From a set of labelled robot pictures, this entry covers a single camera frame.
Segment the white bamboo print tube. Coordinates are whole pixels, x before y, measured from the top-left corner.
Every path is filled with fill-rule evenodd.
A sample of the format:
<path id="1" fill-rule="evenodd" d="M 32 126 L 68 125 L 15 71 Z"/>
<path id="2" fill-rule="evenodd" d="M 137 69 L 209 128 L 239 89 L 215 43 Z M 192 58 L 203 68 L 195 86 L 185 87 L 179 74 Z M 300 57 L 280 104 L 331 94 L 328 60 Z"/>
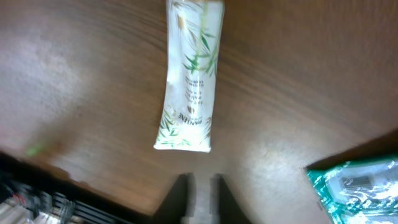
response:
<path id="1" fill-rule="evenodd" d="M 210 152 L 224 1 L 167 1 L 167 79 L 154 148 Z"/>

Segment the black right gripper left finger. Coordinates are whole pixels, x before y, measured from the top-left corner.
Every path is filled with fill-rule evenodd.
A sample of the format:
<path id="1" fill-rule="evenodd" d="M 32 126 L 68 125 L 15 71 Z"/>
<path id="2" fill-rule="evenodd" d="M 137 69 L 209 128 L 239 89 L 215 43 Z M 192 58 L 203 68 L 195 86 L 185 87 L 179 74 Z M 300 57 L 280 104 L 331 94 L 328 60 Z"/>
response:
<path id="1" fill-rule="evenodd" d="M 181 174 L 152 216 L 152 224 L 181 224 L 190 200 L 190 175 Z"/>

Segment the green 3M gloves package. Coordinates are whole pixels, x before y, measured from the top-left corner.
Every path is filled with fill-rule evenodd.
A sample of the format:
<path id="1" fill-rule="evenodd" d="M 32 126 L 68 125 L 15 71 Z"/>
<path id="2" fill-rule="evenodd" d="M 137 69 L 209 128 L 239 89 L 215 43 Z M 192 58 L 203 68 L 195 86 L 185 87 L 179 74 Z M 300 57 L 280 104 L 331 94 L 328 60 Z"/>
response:
<path id="1" fill-rule="evenodd" d="M 307 177 L 332 223 L 397 224 L 397 157 L 308 169 Z"/>

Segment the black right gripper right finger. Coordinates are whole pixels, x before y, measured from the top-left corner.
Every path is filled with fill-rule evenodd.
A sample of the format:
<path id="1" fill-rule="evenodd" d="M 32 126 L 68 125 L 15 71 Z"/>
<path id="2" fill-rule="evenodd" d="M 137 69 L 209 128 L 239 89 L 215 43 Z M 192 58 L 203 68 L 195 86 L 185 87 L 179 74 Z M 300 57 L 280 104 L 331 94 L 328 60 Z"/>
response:
<path id="1" fill-rule="evenodd" d="M 216 174 L 214 176 L 214 223 L 252 223 L 239 206 L 225 178 L 221 174 Z"/>

